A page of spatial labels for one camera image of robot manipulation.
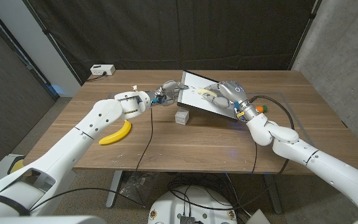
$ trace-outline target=wooden table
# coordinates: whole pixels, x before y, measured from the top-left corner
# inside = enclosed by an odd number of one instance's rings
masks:
[[[249,98],[263,94],[281,102],[291,113],[296,130],[306,142],[358,168],[358,140],[310,85],[296,71],[192,71],[215,80],[237,80]],[[164,82],[181,80],[179,70],[118,70],[111,77],[85,83],[59,117],[25,158],[28,164],[49,150],[92,108],[110,93],[154,90]],[[267,117],[289,126],[285,113],[267,100]],[[232,123],[213,114],[190,111],[186,126],[175,122],[176,105],[152,108],[154,133],[139,170],[180,172],[250,173],[255,161],[255,143],[244,123]],[[150,111],[130,120],[132,130],[124,139],[109,146],[98,141],[121,128],[117,120],[108,127],[85,155],[77,168],[134,170],[151,135]],[[272,151],[272,145],[257,146],[255,173],[277,173],[284,158]],[[310,174],[305,167],[290,162],[284,174]]]

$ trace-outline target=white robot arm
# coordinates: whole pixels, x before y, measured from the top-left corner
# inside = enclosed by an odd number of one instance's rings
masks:
[[[0,180],[0,217],[44,215],[48,203],[34,211],[29,210],[56,194],[62,179],[106,127],[118,118],[136,117],[152,105],[171,105],[181,88],[186,86],[172,80],[155,91],[130,91],[120,93],[114,99],[98,101],[42,157]],[[37,174],[36,179],[26,178],[27,174],[34,173]]]
[[[217,97],[205,93],[206,100],[218,106],[235,105],[237,117],[246,122],[257,144],[266,146],[273,141],[273,151],[277,155],[307,167],[358,207],[358,169],[310,146],[296,131],[281,127],[269,121],[263,113],[259,114],[238,83],[221,82],[206,89],[217,92]]]

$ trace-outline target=small white cube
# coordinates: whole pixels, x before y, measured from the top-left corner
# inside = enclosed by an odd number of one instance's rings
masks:
[[[187,120],[189,120],[189,111],[179,109],[178,112],[175,114],[176,123],[186,125]]]

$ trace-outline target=black wire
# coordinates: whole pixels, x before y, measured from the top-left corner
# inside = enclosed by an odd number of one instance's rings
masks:
[[[103,72],[102,75],[100,75],[100,76],[98,76],[98,77],[96,77],[96,78],[91,78],[91,79],[87,80],[87,82],[98,81],[99,79],[105,77],[106,75],[107,75],[107,72]]]
[[[211,175],[213,175],[213,176],[215,176],[216,178],[218,178],[218,179],[221,181],[221,183],[224,184],[224,186],[226,187],[226,190],[227,190],[227,192],[228,192],[228,194],[227,194],[228,197],[227,197],[227,198],[229,199],[229,201],[230,201],[230,195],[234,196],[234,198],[235,198],[234,193],[230,190],[230,188],[227,186],[226,182],[222,180],[222,178],[218,177],[216,174],[211,174]]]
[[[276,105],[278,105],[278,106],[285,112],[285,114],[288,116],[288,119],[290,120],[291,128],[292,128],[292,129],[295,129],[294,124],[293,124],[293,120],[292,120],[292,117],[291,117],[291,114],[288,112],[288,110],[287,110],[281,103],[279,103],[278,101],[274,100],[273,98],[270,98],[270,97],[267,97],[267,96],[261,96],[261,95],[252,97],[252,98],[249,100],[249,102],[252,103],[253,101],[255,101],[255,100],[258,99],[258,98],[264,98],[264,99],[270,100],[270,101],[272,101],[273,103],[275,103]],[[280,171],[278,172],[278,174],[276,175],[276,177],[273,179],[273,181],[272,181],[270,184],[268,184],[268,186],[266,187],[266,189],[265,189],[264,191],[262,191],[261,193],[259,193],[257,196],[255,196],[253,199],[249,200],[248,202],[243,203],[242,205],[239,205],[239,206],[236,206],[236,207],[232,207],[232,208],[211,208],[211,207],[205,207],[205,206],[202,206],[202,205],[198,205],[198,204],[193,203],[193,202],[190,202],[190,201],[187,201],[187,202],[188,202],[189,204],[192,204],[192,205],[197,206],[197,207],[200,207],[200,208],[205,208],[205,209],[209,209],[209,210],[219,210],[219,211],[237,210],[237,209],[239,209],[239,208],[245,207],[246,205],[248,205],[248,204],[254,202],[255,200],[257,200],[259,197],[261,197],[264,193],[266,193],[266,192],[269,190],[270,186],[275,183],[276,178],[277,178],[280,174],[282,174],[282,172],[283,172],[284,169],[286,168],[286,166],[287,166],[287,164],[288,164],[288,161],[289,161],[289,159],[286,159],[286,160],[285,160],[284,165],[282,166],[282,168],[280,169]],[[169,189],[169,191],[170,191],[174,196],[176,196],[177,198],[179,198],[180,200],[184,200],[184,201],[186,202],[186,199],[182,199],[182,198],[180,198],[179,196],[177,196],[175,193],[173,193],[172,189]],[[245,193],[246,193],[246,192],[244,191],[244,193],[240,196],[239,200],[241,200],[241,198],[245,195]]]
[[[254,173],[254,171],[255,171],[255,166],[256,166],[256,158],[257,158],[257,156],[258,156],[258,145],[256,145],[256,142],[255,142],[255,162],[254,162],[254,167],[252,168],[252,172],[251,172],[251,174],[253,174],[253,173]]]
[[[191,184],[186,188],[185,190],[185,197],[186,197],[186,193],[187,193],[187,190],[191,187]],[[183,216],[185,216],[185,205],[186,205],[186,202],[183,202]],[[189,217],[191,217],[191,208],[190,208],[190,204],[189,204]]]
[[[214,174],[208,174],[208,175],[213,175],[213,176],[215,176],[215,177],[217,177],[220,181],[222,181],[221,179],[220,179],[220,177],[218,177],[218,176],[216,176],[216,175],[214,175]],[[171,193],[173,194],[173,195],[175,195],[176,197],[178,197],[176,194],[174,194],[173,192],[177,192],[177,190],[174,190],[174,189],[172,189],[173,187],[173,185],[175,185],[175,184],[181,184],[181,185],[183,185],[183,183],[184,184],[189,184],[189,182],[187,181],[187,180],[185,180],[185,181],[180,181],[180,180],[176,180],[177,178],[179,178],[179,177],[182,177],[182,178],[186,178],[186,179],[188,179],[188,177],[184,177],[184,176],[178,176],[178,177],[176,177],[176,178],[174,178],[170,183],[168,183],[168,189],[169,189],[169,191],[171,191]],[[183,200],[184,201],[184,203],[186,203],[186,202],[188,202],[189,203],[189,206],[190,205],[194,205],[194,203],[192,203],[192,202],[190,202],[190,200],[184,200],[184,199],[182,199],[182,198],[180,198],[179,197],[179,199],[181,199],[181,200]]]
[[[30,209],[30,212],[32,212],[34,209],[38,208],[38,207],[41,206],[42,204],[44,204],[44,203],[46,203],[46,202],[48,202],[48,201],[50,201],[50,200],[52,200],[52,199],[54,199],[54,198],[57,198],[57,197],[59,197],[59,196],[61,196],[61,195],[65,195],[65,194],[70,193],[70,192],[76,192],[76,191],[79,191],[79,190],[103,190],[103,191],[112,192],[112,193],[118,194],[118,195],[120,195],[120,196],[122,196],[122,197],[124,197],[124,198],[126,198],[126,199],[128,199],[128,200],[130,200],[131,202],[134,202],[134,203],[136,203],[136,204],[138,204],[138,205],[144,207],[144,205],[141,205],[140,203],[136,202],[135,200],[132,200],[132,199],[130,199],[129,197],[126,197],[125,195],[122,195],[122,194],[120,194],[120,193],[117,193],[117,192],[115,192],[115,191],[113,191],[113,190],[103,189],[103,188],[99,188],[99,187],[84,187],[84,188],[80,188],[80,189],[67,190],[66,192],[63,192],[63,193],[57,194],[57,195],[55,195],[55,196],[53,196],[53,197],[50,197],[50,198],[44,200],[43,202],[39,203],[37,206],[32,207],[32,208]]]
[[[236,197],[236,200],[237,202],[234,204],[234,205],[237,205],[237,204],[240,204],[240,201],[239,201],[239,198],[237,196],[237,191],[236,191],[236,188],[234,187],[234,184],[233,182],[231,181],[230,177],[229,177],[229,174],[226,173],[226,177],[227,179],[229,180],[230,184],[231,184],[231,187],[233,189],[233,192],[234,192],[234,196]]]
[[[143,158],[143,156],[144,156],[144,154],[145,154],[147,148],[149,147],[150,142],[152,141],[152,138],[153,138],[153,110],[152,110],[151,107],[150,107],[150,119],[151,119],[151,123],[152,123],[152,134],[151,134],[151,136],[150,136],[149,143],[147,143],[146,148],[144,149],[143,154],[142,154],[142,156],[140,157],[139,162],[138,162],[137,165],[136,165],[136,169],[135,169],[135,172],[134,172],[134,177],[135,177],[135,179],[136,179],[137,168],[139,168],[139,164],[140,164],[140,162],[141,162],[141,160],[142,160],[142,158]],[[138,196],[139,196],[139,199],[140,199],[140,201],[142,202],[143,206],[145,206],[145,203],[143,202],[142,197],[140,196],[139,190],[137,189],[137,184],[138,184],[138,181],[136,180],[136,183],[135,183],[136,192],[137,192],[137,194],[138,194]]]
[[[187,198],[187,200],[190,200],[189,197],[187,197],[184,193],[180,192],[179,190],[172,190],[172,191],[181,193],[182,195],[184,195]]]
[[[224,206],[232,206],[232,205],[225,205],[225,204],[219,202],[218,200],[216,200],[216,198],[214,198],[214,197],[211,195],[211,193],[208,191],[208,189],[207,189],[206,187],[204,187],[204,188],[205,188],[205,190],[208,192],[209,196],[211,196],[211,198],[213,198],[217,203],[220,203],[221,205],[224,205]]]
[[[224,194],[222,189],[216,188],[217,185],[222,185],[222,183],[223,183],[223,180],[220,179],[220,177],[218,177],[214,174],[201,174],[201,175],[202,175],[201,178],[190,178],[190,177],[185,177],[182,174],[179,174],[173,180],[171,180],[171,182],[168,183],[167,188],[174,189],[175,188],[175,187],[173,187],[174,185],[178,185],[178,187],[182,186],[182,185],[190,185],[190,184],[191,185],[202,185],[202,186],[208,187],[210,189],[213,189],[213,190],[219,192],[221,195],[223,195],[227,198],[226,194]],[[213,175],[218,180],[211,180],[211,179],[206,178],[208,175]],[[201,183],[203,180],[208,181],[208,183],[212,182],[212,184]]]

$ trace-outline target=yellow banana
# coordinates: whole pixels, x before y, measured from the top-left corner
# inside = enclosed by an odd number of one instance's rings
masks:
[[[215,92],[213,92],[213,91],[211,91],[211,90],[206,90],[206,89],[204,89],[204,88],[198,88],[198,89],[197,89],[197,93],[200,94],[200,95],[202,95],[202,94],[204,94],[204,93],[207,93],[207,94],[209,94],[209,95],[211,95],[211,96],[218,97],[218,95],[217,95]]]
[[[125,137],[128,134],[129,130],[131,130],[131,126],[132,126],[131,122],[125,120],[123,127],[119,131],[100,139],[99,144],[107,145],[107,144],[111,144],[113,142],[116,142],[116,141],[122,139],[123,137]]]

